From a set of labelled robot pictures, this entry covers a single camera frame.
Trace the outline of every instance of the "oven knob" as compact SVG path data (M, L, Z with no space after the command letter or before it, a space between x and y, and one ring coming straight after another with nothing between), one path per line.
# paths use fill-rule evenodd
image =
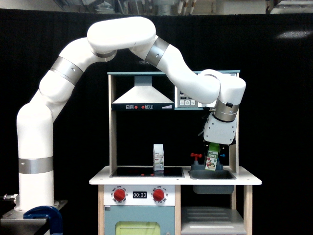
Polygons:
M164 192L161 189L156 189L152 196L156 201L162 201L164 199Z
M125 191L122 190L122 189L117 189L115 192L114 192L114 199L116 201L122 201L124 198L125 198Z

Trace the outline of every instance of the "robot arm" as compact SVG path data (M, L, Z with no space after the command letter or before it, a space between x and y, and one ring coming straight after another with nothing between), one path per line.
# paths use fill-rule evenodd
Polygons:
M142 17L103 21L93 24L86 38L68 44L40 82L30 103L17 116L19 147L20 207L22 211L54 204L53 198L53 122L68 101L86 68L109 61L116 50L129 48L135 55L163 71L182 92L201 103L217 100L204 134L212 142L228 143L224 126L235 126L245 82L214 70L199 76L185 64L180 51L156 35L153 23ZM217 132L212 126L219 126ZM227 131L234 137L233 130Z

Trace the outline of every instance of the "stovetop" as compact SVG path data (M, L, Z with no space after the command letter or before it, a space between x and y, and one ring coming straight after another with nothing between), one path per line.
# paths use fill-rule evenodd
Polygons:
M110 178L158 178L158 177L175 177L184 178L181 167L165 167L164 171L154 171L153 167L118 167L110 176Z

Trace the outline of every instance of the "countertop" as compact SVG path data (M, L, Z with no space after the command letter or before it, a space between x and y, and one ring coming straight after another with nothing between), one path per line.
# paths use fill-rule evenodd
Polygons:
M104 167L96 174L89 183L91 185L261 185L262 181L252 175L243 167L239 167L239 172L235 173L229 166L224 166L236 179L227 180L194 180L189 176L190 167L181 166L184 177L116 177L110 178L110 167Z

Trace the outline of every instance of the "range hood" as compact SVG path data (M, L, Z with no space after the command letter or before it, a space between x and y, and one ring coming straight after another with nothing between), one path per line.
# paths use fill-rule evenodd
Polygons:
M135 76L134 87L111 105L112 110L170 110L174 102L152 86L152 76Z

